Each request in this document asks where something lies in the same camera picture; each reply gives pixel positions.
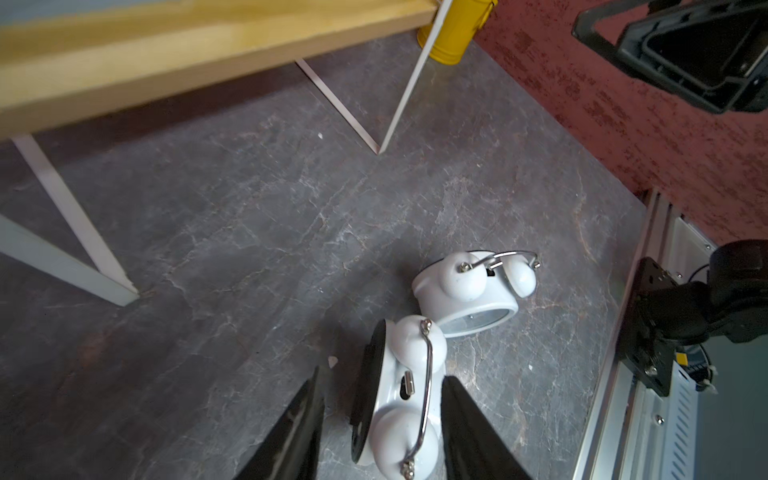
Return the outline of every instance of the white metal leg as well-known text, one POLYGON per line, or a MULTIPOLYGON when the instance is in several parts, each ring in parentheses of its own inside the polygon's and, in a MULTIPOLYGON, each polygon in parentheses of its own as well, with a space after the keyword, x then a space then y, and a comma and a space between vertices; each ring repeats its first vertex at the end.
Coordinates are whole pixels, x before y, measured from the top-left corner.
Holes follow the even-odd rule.
POLYGON ((384 141, 382 142, 382 146, 379 149, 379 155, 384 153, 386 148, 389 146, 389 141, 392 140, 392 135, 395 133, 395 127, 397 127, 398 122, 400 122, 400 115, 402 115, 402 111, 406 109, 408 99, 411 98, 413 88, 416 86, 416 81, 418 81, 419 76, 422 74, 422 69, 424 68, 424 64, 427 61, 429 53, 432 51, 432 46, 435 44, 437 36, 440 35, 442 23, 444 22, 445 16, 448 14, 448 10, 451 8, 452 3, 453 0, 442 0, 442 4, 440 4, 440 8, 438 9, 437 15, 435 16, 435 21, 432 23, 432 30, 429 32, 429 37, 427 37, 427 41, 424 44, 422 53, 419 55, 419 60, 416 61, 416 66, 413 68, 411 78, 408 80, 408 84, 406 85, 406 91, 402 93, 400 103, 397 105, 397 110, 395 110, 395 116, 392 118, 392 123, 389 124, 389 128, 386 131, 384 141))
POLYGON ((347 110, 341 100, 339 100, 338 97, 334 95, 334 93, 330 90, 330 88, 328 88, 325 82, 317 76, 315 71, 302 58, 296 60, 296 64, 299 65, 306 76, 312 80, 320 92, 326 96, 326 98, 331 102, 336 110, 338 110, 339 113, 344 117, 344 119, 350 125, 352 125, 352 128, 354 128, 357 134, 363 139, 363 141, 365 141, 366 144, 371 147, 371 150, 373 150, 375 154, 379 155, 384 153, 384 150, 386 150, 386 148, 389 146, 389 142, 392 140, 392 135, 395 133, 395 128, 397 127, 398 122, 400 122, 402 111, 405 110, 408 99, 411 98, 413 88, 415 87, 416 82, 422 73, 424 64, 427 61, 429 52, 432 51, 432 46, 435 44, 437 36, 440 35, 442 24, 445 20, 445 16, 448 14, 448 10, 451 8, 452 3, 453 0, 442 0, 442 4, 440 4, 440 8, 438 9, 437 15, 435 16, 435 21, 432 23, 432 30, 429 32, 429 37, 427 37, 427 41, 424 44, 422 53, 419 55, 419 60, 416 61, 416 66, 413 68, 413 73, 411 73, 411 78, 408 80, 406 90, 403 92, 402 97, 400 98, 400 103, 398 103, 397 109, 395 110, 395 116, 392 118, 392 122, 389 124, 389 128, 387 129, 384 142, 382 143, 381 147, 373 140, 371 135, 366 131, 365 128, 362 127, 362 125, 355 119, 349 110, 347 110))
POLYGON ((373 137, 371 137, 371 135, 366 131, 366 129, 362 127, 360 122, 358 122, 355 116, 352 115, 352 112, 346 109, 344 104, 341 103, 341 100, 339 100, 339 98, 333 94, 331 89, 328 88, 328 85, 326 85, 326 82, 318 77, 317 73, 315 73, 315 71, 302 58, 296 60, 296 65, 299 65, 299 68, 304 70, 306 76, 309 77, 312 83, 314 83, 315 86, 317 86, 317 88, 323 93, 323 95, 326 96, 326 98, 331 102, 331 105, 336 107, 336 110, 338 110, 341 116, 344 117, 344 120, 346 120, 347 123, 355 129, 360 138, 362 138, 362 141, 366 142, 366 144, 371 147, 373 153, 378 154, 379 144, 377 144, 376 141, 373 140, 373 137))
POLYGON ((74 195, 67 188, 35 139, 31 135, 21 135, 12 140, 69 224, 74 235, 80 240, 98 271, 4 217, 2 230, 0 230, 4 236, 2 245, 0 245, 0 252, 118 305, 125 305, 137 299, 136 287, 125 275, 118 259, 109 250, 104 239, 96 231, 91 219, 75 200, 74 195), (22 241, 29 242, 29 247, 15 243, 22 241), (51 264, 41 263, 43 259, 45 262, 51 262, 51 264), (103 285, 95 286, 96 283, 103 283, 103 285), (113 284, 120 286, 120 289, 115 290, 113 284))
POLYGON ((128 289, 102 275, 2 215, 0 252, 119 306, 128 305, 139 297, 136 289, 128 289))

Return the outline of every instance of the clock face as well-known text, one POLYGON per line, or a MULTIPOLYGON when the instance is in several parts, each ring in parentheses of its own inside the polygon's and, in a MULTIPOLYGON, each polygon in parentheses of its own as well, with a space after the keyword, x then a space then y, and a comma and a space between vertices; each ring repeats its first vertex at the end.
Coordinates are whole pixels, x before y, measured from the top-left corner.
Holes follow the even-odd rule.
POLYGON ((440 328, 446 337, 468 335, 490 327, 509 314, 509 309, 481 311, 443 322, 440 324, 440 328))

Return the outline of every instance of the cable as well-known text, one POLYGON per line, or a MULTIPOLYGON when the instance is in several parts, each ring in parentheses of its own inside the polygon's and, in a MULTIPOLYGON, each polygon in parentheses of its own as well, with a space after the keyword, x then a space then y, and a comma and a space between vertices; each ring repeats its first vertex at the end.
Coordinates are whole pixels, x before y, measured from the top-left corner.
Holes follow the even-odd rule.
POLYGON ((688 277, 688 281, 686 283, 691 283, 694 280, 694 277, 697 273, 699 273, 701 270, 704 270, 707 268, 710 264, 705 263, 704 265, 700 266, 699 268, 695 269, 694 272, 688 277))
POLYGON ((704 358, 707 359, 707 365, 712 365, 712 360, 710 360, 710 354, 707 353, 707 350, 704 348, 704 345, 699 343, 699 348, 701 348, 701 352, 704 354, 704 358))

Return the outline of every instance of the red textured wall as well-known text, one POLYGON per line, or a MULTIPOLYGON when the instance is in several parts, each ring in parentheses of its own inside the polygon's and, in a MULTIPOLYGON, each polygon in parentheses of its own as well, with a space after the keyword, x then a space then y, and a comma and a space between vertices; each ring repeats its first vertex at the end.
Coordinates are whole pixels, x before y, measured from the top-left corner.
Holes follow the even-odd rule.
POLYGON ((629 190, 659 187, 719 244, 768 238, 768 111, 712 115, 624 76, 571 36, 600 3, 501 0, 475 39, 629 190))

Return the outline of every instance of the wooden shelf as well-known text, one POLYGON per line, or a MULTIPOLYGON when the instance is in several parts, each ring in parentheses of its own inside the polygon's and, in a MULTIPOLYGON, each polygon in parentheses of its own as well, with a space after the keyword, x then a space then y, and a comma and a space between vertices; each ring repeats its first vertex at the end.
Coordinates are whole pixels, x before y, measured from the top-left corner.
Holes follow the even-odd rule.
POLYGON ((434 0, 180 0, 0 28, 0 139, 429 23, 434 0))

